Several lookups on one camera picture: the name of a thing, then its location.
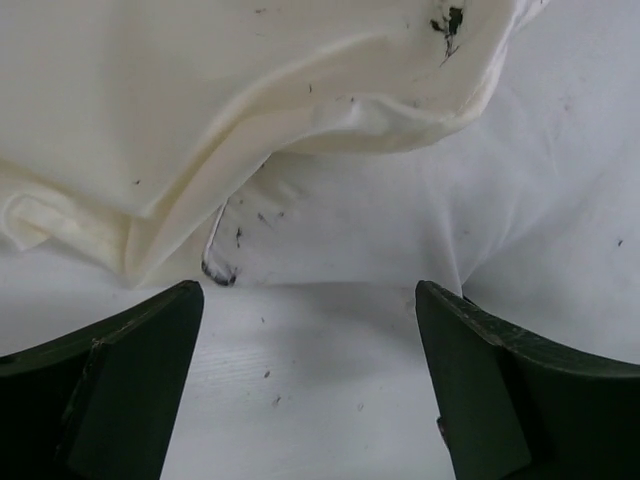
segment green plastic piece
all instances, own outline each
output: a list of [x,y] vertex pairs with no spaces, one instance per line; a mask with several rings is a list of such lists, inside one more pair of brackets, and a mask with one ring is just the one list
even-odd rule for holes
[[183,282],[0,358],[0,478],[160,478],[203,304]]
[[640,478],[640,366],[552,342],[435,283],[416,299],[458,480]]

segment dirt speck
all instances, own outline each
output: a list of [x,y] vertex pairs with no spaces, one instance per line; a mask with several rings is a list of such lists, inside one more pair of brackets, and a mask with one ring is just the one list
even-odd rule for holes
[[271,228],[271,224],[267,221],[263,214],[258,213],[258,220],[264,223],[267,227]]
[[240,248],[240,238],[242,237],[242,228],[238,227],[236,231],[236,247]]

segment fabric fold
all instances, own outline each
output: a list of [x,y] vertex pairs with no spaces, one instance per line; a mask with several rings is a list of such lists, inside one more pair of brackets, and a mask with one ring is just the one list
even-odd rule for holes
[[464,128],[546,3],[5,4],[0,156],[65,205],[5,203],[19,222],[4,234],[56,236],[132,284],[163,282],[272,153],[393,153]]

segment white fabric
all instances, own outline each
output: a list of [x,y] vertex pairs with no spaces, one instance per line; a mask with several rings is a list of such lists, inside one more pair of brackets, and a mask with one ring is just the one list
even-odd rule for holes
[[398,152],[478,117],[545,4],[3,0],[1,233],[134,284],[193,274],[272,152]]
[[[637,43],[640,4],[561,3],[513,42],[494,97],[465,130],[395,156],[272,157],[227,203],[208,274],[237,285],[429,279],[457,293],[468,283],[506,318],[521,307],[501,290],[526,300],[528,318],[631,315],[640,63],[620,46]],[[600,307],[585,306],[586,292]]]

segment dark stain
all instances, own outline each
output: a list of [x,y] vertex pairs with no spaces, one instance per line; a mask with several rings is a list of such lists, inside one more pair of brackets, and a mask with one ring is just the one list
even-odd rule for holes
[[458,7],[449,7],[449,33],[451,35],[457,35],[460,25],[464,20],[462,9]]
[[258,213],[258,220],[264,223],[267,227],[271,228],[271,224],[267,221],[266,218],[264,218],[264,215],[262,215],[261,213]]
[[214,283],[220,287],[233,287],[238,280],[238,269],[232,269],[227,267],[228,274],[223,275],[220,272],[212,272],[209,265],[205,261],[200,264],[200,269],[208,278],[214,281]]
[[236,231],[236,247],[240,248],[240,237],[242,237],[242,228],[238,227]]
[[431,19],[429,21],[429,25],[431,25],[432,30],[438,33],[442,33],[447,44],[445,59],[440,66],[444,65],[444,63],[458,51],[458,48],[460,48],[459,45],[457,47],[453,46],[453,40],[460,31],[460,26],[462,25],[463,21],[464,10],[459,7],[449,7],[448,17],[446,15],[443,15],[442,19],[440,20]]

